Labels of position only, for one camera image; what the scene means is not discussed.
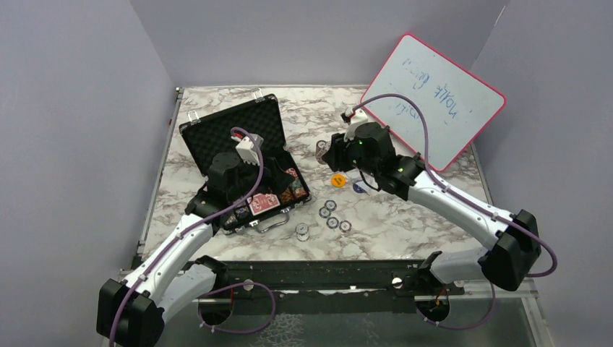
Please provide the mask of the red white 500 chip stack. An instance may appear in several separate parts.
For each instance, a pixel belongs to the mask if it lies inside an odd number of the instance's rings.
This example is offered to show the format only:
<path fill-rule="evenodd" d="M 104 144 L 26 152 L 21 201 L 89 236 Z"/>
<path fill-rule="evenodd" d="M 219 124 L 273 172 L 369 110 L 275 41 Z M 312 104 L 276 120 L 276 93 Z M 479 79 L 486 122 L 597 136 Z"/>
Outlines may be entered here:
<path fill-rule="evenodd" d="M 317 162 L 321 165 L 325 165 L 326 162 L 323 159 L 323 156 L 325 155 L 325 153 L 330 149 L 330 143 L 324 140 L 319 140 L 316 143 L 316 150 L 315 150 L 315 158 L 317 160 Z"/>

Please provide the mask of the red playing card deck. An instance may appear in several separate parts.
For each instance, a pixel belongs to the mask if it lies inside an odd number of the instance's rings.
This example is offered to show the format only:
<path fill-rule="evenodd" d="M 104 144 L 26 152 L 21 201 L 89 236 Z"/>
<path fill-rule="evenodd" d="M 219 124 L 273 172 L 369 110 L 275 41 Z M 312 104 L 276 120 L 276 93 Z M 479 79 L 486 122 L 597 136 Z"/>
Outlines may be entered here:
<path fill-rule="evenodd" d="M 280 200 L 275 194 L 258 193 L 247 199 L 248 207 L 253 216 L 280 207 Z"/>

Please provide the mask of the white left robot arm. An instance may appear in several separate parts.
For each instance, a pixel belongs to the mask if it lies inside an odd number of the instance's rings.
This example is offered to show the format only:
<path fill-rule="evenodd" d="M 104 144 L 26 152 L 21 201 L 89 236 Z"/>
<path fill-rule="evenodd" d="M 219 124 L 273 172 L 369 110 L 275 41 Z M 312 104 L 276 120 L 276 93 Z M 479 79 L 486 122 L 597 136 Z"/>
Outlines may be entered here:
<path fill-rule="evenodd" d="M 165 241 L 123 280 L 107 280 L 98 294 L 96 331 L 112 345 L 154 346 L 175 313 L 192 299 L 224 293 L 227 277 L 207 265 L 179 271 L 221 229 L 242 227 L 299 199 L 299 170 L 291 155 L 258 161 L 256 152 L 222 152 L 205 162 L 207 181 Z"/>

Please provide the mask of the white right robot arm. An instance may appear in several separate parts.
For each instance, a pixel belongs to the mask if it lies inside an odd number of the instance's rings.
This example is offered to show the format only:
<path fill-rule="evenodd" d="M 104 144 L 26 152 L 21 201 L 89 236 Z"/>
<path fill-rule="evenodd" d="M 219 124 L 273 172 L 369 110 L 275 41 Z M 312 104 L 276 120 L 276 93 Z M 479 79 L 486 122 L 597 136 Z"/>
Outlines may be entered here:
<path fill-rule="evenodd" d="M 419 155 L 396 153 L 389 129 L 378 123 L 358 126 L 351 140 L 333 134 L 322 159 L 334 172 L 357 169 L 370 175 L 378 190 L 441 215 L 479 242 L 473 249 L 428 256 L 417 275 L 418 287 L 426 294 L 455 281 L 479 279 L 515 291 L 541 254 L 534 215 L 526 210 L 513 214 L 456 191 Z"/>

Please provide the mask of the dark blue small blind button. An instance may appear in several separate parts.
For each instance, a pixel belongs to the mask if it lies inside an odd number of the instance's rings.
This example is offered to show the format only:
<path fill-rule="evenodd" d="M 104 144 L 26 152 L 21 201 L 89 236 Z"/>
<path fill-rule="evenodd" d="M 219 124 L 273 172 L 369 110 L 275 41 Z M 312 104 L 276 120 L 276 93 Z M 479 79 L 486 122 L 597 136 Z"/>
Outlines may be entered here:
<path fill-rule="evenodd" d="M 359 194 L 369 194 L 371 189 L 362 181 L 353 183 L 353 190 Z"/>

